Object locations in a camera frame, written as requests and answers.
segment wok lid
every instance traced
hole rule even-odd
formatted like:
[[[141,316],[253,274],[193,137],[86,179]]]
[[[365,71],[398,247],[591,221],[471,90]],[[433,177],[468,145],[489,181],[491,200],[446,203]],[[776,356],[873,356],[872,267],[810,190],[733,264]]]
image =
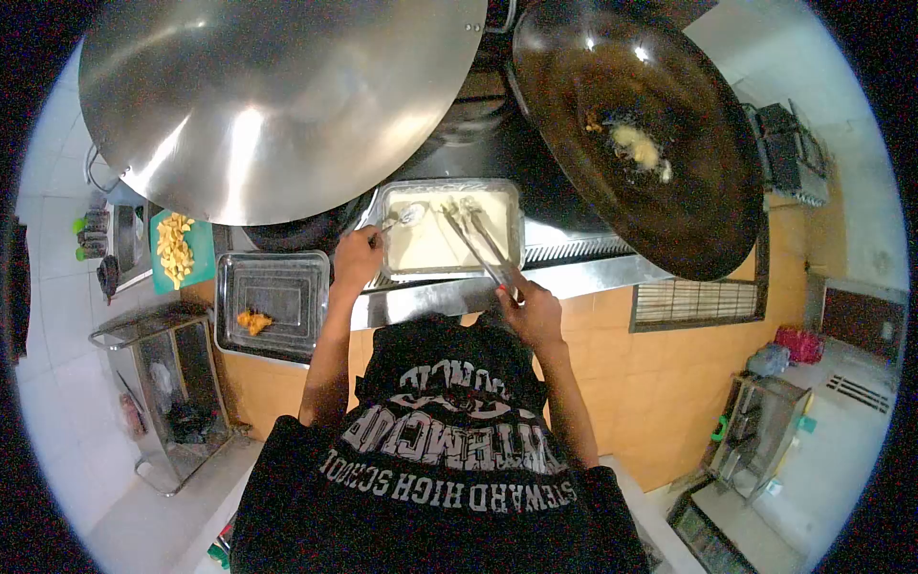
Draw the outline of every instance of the wok lid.
[[[86,127],[142,196],[227,225],[376,186],[468,73],[486,0],[109,3],[80,60]]]
[[[685,35],[634,5],[545,2],[517,25],[513,71],[577,192],[635,251],[699,281],[743,262],[763,219],[755,138],[730,86]],[[622,126],[649,137],[656,167],[616,143],[613,133],[630,133]]]

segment metal tongs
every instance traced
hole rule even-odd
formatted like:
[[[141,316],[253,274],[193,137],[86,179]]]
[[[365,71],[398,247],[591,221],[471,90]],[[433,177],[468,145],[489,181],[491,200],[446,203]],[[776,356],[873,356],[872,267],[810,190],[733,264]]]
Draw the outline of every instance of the metal tongs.
[[[443,216],[446,218],[447,223],[450,224],[450,227],[453,228],[453,231],[456,232],[456,235],[459,236],[459,239],[465,243],[465,247],[472,253],[476,260],[481,264],[485,269],[487,274],[494,280],[498,287],[503,287],[507,290],[514,301],[518,300],[518,286],[516,275],[513,273],[513,267],[510,261],[504,257],[504,254],[500,252],[497,244],[494,243],[494,240],[491,239],[490,234],[485,229],[485,226],[481,222],[479,214],[481,213],[481,208],[477,208],[474,205],[466,204],[464,202],[463,209],[459,209],[459,206],[453,202],[452,204],[447,204],[444,206]],[[472,227],[475,228],[475,231],[481,235],[482,239],[485,240],[485,245],[487,248],[494,254],[494,257],[498,260],[498,265],[491,264],[472,244],[472,240],[469,237],[468,226],[463,226],[459,224],[459,221],[456,220],[454,214],[463,213],[463,224],[465,224],[466,218],[471,220]]]

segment black t-shirt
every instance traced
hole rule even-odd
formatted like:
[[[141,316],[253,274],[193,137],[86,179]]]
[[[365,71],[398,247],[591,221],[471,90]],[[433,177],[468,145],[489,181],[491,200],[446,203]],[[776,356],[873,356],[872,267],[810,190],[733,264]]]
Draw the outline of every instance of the black t-shirt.
[[[568,466],[513,335],[440,317],[380,329],[356,395],[340,429],[277,419],[233,572],[647,571],[614,474]]]

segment hand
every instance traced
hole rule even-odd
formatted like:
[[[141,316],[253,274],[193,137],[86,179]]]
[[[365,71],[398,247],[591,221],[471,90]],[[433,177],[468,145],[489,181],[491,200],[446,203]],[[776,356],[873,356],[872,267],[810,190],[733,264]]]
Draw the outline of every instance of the hand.
[[[355,297],[360,295],[383,264],[383,244],[383,236],[375,225],[342,235],[335,249],[334,285]]]
[[[563,343],[561,302],[548,289],[523,277],[518,269],[512,272],[513,285],[520,291],[521,301],[526,304],[518,305],[503,286],[498,287],[497,294],[504,319],[536,354],[553,344]]]

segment spoon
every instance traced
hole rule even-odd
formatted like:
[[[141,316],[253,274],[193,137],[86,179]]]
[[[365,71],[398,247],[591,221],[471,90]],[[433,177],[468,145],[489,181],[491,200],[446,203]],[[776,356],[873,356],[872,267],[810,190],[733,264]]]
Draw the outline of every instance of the spoon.
[[[422,203],[415,202],[410,205],[402,208],[398,213],[398,219],[395,223],[390,223],[386,225],[380,233],[385,233],[386,231],[391,230],[397,225],[404,225],[405,227],[414,227],[418,225],[421,218],[424,217],[424,213],[427,211],[427,206]]]

